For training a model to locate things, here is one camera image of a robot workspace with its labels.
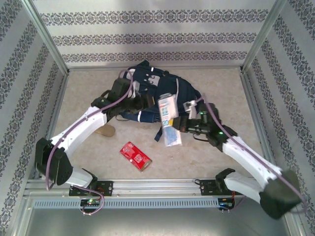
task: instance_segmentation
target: navy backpack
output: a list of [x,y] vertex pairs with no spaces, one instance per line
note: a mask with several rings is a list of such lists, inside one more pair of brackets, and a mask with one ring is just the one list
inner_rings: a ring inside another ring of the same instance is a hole
[[[158,100],[162,94],[166,93],[176,95],[178,114],[180,116],[188,116],[183,104],[201,97],[200,92],[195,90],[188,81],[177,75],[170,74],[167,70],[163,71],[149,66],[147,60],[136,66],[130,67],[128,70],[131,72],[133,80],[138,81],[140,84],[139,93],[153,96],[156,104],[153,107],[140,111],[138,114],[121,113],[122,117],[125,119],[147,123],[161,122]],[[126,72],[124,78],[130,79],[130,75]],[[197,113],[201,103],[203,103],[202,100],[198,102],[196,106]],[[159,141],[161,135],[162,128],[160,128],[157,133],[155,140]]]

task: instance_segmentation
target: beige floor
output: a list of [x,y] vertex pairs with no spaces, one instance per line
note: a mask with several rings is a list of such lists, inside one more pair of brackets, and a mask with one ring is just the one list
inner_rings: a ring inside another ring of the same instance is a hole
[[[118,71],[71,72],[59,114],[55,135],[76,121],[90,103],[112,87]],[[261,153],[259,141],[246,102],[237,69],[171,70],[187,79],[219,109],[222,122],[233,128],[255,151]],[[73,166],[85,168],[98,178],[197,178],[214,177],[227,167],[249,174],[232,158],[205,142],[182,134],[182,146],[165,147],[154,136],[160,124],[117,121],[109,124],[116,134],[107,138],[93,133],[71,157]],[[133,142],[152,160],[139,172],[119,151]]]

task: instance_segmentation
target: aluminum frame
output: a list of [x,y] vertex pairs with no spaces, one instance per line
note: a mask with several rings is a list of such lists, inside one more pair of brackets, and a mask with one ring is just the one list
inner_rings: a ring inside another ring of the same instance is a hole
[[52,54],[54,60],[56,61],[59,69],[62,71],[63,75],[67,75],[69,69],[61,56],[57,46],[55,45],[53,38],[51,37],[50,33],[48,32],[43,20],[40,17],[34,3],[32,0],[21,0],[21,3],[25,7],[27,13],[29,14],[31,20],[33,21],[36,29],[38,30],[39,35],[43,39],[44,43],[46,44],[49,52]]
[[[105,200],[113,200],[113,202],[137,202],[143,203],[141,207],[134,208],[204,208],[204,207],[218,207],[218,198],[229,198],[231,196],[202,196],[200,193],[199,185],[194,181],[195,179],[106,179],[114,181],[112,197],[105,197]],[[19,207],[16,220],[13,225],[11,236],[24,236],[32,215],[32,210],[36,207],[38,200],[57,201],[59,206],[55,208],[64,208],[60,203],[67,200],[86,199],[86,197],[70,197],[69,184],[54,187],[51,191],[47,192],[46,182],[42,179],[28,180],[21,205]],[[151,204],[146,205],[145,202],[154,203],[172,202],[174,205],[160,205],[152,207]],[[110,208],[130,208],[128,204],[111,204]]]
[[248,68],[251,66],[252,61],[256,57],[261,45],[265,41],[269,31],[272,28],[272,25],[275,23],[277,17],[279,16],[282,8],[286,4],[287,0],[276,0],[270,12],[262,25],[254,43],[251,46],[250,51],[247,53],[247,56],[244,60],[243,65],[241,66],[243,72],[247,72]]
[[[273,158],[271,148],[268,143],[267,134],[263,128],[262,120],[261,120],[258,107],[255,101],[254,95],[253,95],[253,91],[250,87],[249,78],[246,72],[242,72],[241,70],[240,70],[240,77],[243,84],[243,89],[244,89],[244,93],[247,99],[247,103],[249,105],[249,109],[252,115],[252,120],[254,122],[256,133],[260,141],[261,150],[264,155],[264,158],[268,160],[269,162],[271,162],[272,164],[275,164],[276,162]],[[284,217],[285,217],[289,232],[292,236],[306,236],[303,223],[298,214],[286,214]]]

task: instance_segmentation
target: metal bracket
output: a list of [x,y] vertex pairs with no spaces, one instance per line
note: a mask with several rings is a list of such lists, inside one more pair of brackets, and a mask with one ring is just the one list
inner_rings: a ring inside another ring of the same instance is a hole
[[[105,197],[111,197],[113,193],[113,181],[97,181],[95,190],[100,192]],[[90,193],[76,187],[71,186],[69,190],[69,196],[71,197],[81,197],[81,196],[98,196],[95,193]]]
[[202,196],[232,196],[232,191],[226,189],[220,190],[215,179],[196,179],[195,184],[200,186],[200,194]]

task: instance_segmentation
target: shoe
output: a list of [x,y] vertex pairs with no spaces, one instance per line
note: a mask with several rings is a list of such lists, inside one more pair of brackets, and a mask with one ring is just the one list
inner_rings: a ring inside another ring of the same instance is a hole
[[115,134],[115,128],[109,124],[105,124],[102,127],[98,128],[95,133],[104,135],[106,137],[113,137]]

